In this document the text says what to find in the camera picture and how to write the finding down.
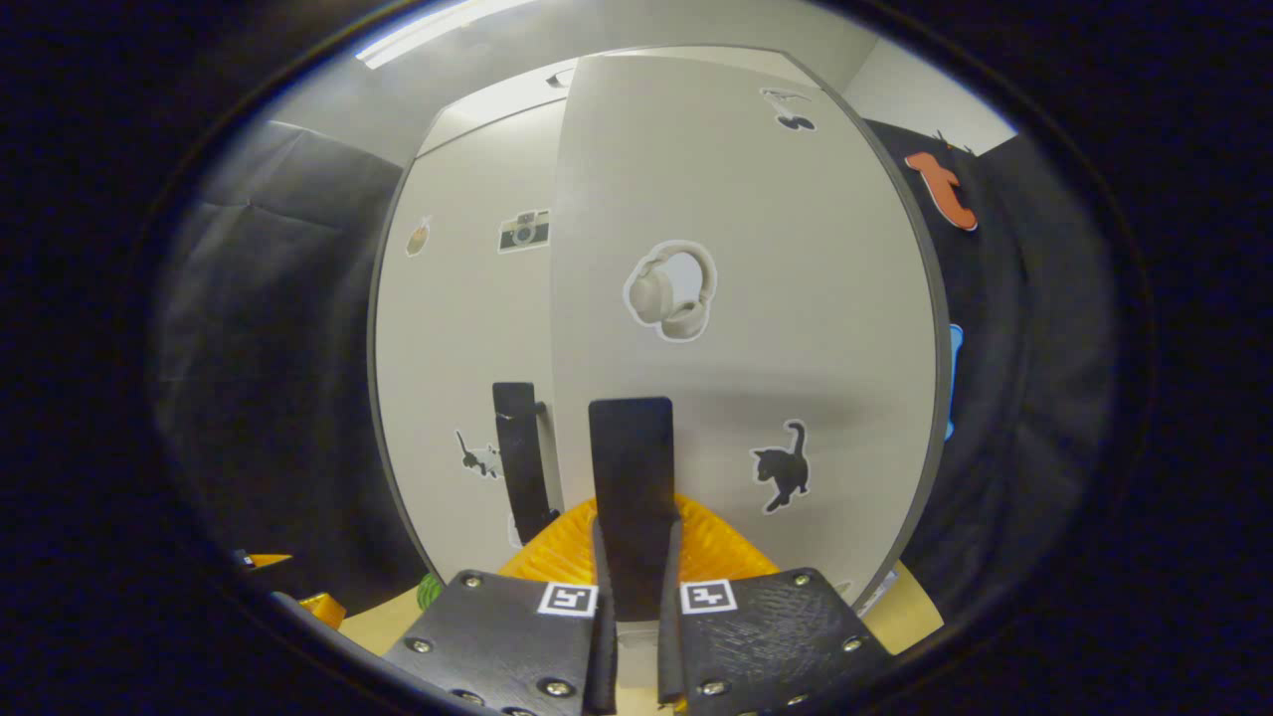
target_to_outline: door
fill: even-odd
[[[589,401],[667,396],[677,492],[864,601],[923,508],[950,386],[941,278],[899,191],[820,89],[580,59],[550,279],[565,506],[593,494]]]

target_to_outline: green object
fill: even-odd
[[[420,605],[420,612],[424,612],[433,604],[434,599],[442,594],[442,582],[433,573],[428,573],[420,580],[420,586],[415,590],[415,603]]]

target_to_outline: white wall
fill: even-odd
[[[936,136],[974,154],[1012,139],[1016,130],[937,68],[881,38],[844,97],[863,117]]]
[[[681,43],[785,50],[839,88],[867,60],[876,36],[803,0],[536,0],[376,70],[353,54],[336,59],[265,116],[406,164],[438,110],[477,89],[580,55]]]

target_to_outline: orange object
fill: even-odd
[[[317,617],[320,622],[334,629],[339,629],[340,623],[345,620],[345,608],[341,606],[332,595],[325,591],[316,594],[309,599],[302,599],[300,606],[308,609],[309,613]]]
[[[937,210],[946,217],[946,220],[964,231],[976,228],[976,214],[966,209],[955,196],[955,187],[959,186],[959,177],[946,167],[937,163],[937,158],[928,152],[919,152],[906,157],[906,166],[919,172],[924,177],[924,186],[928,195],[933,197]]]
[[[677,494],[676,507],[681,513],[680,581],[745,580],[779,571],[703,505]],[[499,573],[541,582],[596,584],[597,569],[592,559],[592,521],[596,517],[596,499],[577,505],[544,527]]]
[[[276,562],[283,562],[284,559],[292,559],[290,554],[248,554],[252,559],[255,568],[269,567]]]

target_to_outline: orange sticker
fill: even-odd
[[[933,197],[933,204],[951,224],[964,229],[976,228],[976,214],[966,209],[955,196],[955,187],[959,186],[959,177],[950,169],[937,163],[937,158],[928,152],[919,152],[906,157],[906,166],[919,172],[924,177],[928,195]]]

